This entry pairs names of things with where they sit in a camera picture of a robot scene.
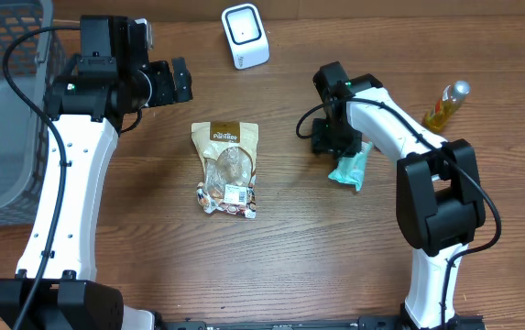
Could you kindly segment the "teal snack packet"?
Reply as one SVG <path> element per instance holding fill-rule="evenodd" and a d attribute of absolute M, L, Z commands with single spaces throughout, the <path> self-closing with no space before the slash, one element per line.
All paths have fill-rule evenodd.
<path fill-rule="evenodd" d="M 337 167 L 328 178 L 341 184 L 352 185 L 359 192 L 363 186 L 366 164 L 372 148 L 372 142 L 362 142 L 361 150 L 353 157 L 342 157 L 338 160 Z"/>

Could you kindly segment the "brown white snack bag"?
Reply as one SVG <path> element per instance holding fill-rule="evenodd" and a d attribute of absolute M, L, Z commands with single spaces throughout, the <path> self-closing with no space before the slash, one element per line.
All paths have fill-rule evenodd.
<path fill-rule="evenodd" d="M 199 122 L 191 139 L 203 169 L 197 201 L 205 213 L 254 219 L 259 127 L 245 122 Z"/>

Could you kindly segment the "yellow liquid bottle grey cap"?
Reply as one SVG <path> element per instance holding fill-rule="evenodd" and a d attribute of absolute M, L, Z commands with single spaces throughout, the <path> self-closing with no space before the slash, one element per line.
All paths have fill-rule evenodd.
<path fill-rule="evenodd" d="M 447 85 L 433 109 L 424 115 L 422 125 L 431 132 L 440 134 L 469 93 L 470 85 L 466 81 L 457 81 Z"/>

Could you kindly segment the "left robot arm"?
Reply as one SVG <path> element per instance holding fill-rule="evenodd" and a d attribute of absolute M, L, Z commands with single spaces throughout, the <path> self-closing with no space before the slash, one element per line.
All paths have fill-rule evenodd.
<path fill-rule="evenodd" d="M 190 101 L 191 75 L 183 58 L 149 59 L 144 18 L 83 16 L 76 30 L 80 52 L 33 106 L 49 131 L 46 171 L 15 276 L 0 279 L 0 318 L 13 329 L 159 329 L 158 313 L 97 281 L 96 227 L 124 117 Z"/>

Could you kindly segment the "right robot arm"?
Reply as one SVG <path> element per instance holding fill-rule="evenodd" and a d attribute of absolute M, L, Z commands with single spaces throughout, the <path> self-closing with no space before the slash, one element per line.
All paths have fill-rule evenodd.
<path fill-rule="evenodd" d="M 396 218 L 412 248 L 410 290 L 396 315 L 362 315 L 360 329 L 483 329 L 481 316 L 453 305 L 461 258 L 485 223 L 476 155 L 407 115 L 371 74 L 351 79 L 335 61 L 312 78 L 323 118 L 312 122 L 312 152 L 339 162 L 366 150 L 368 138 L 396 169 Z"/>

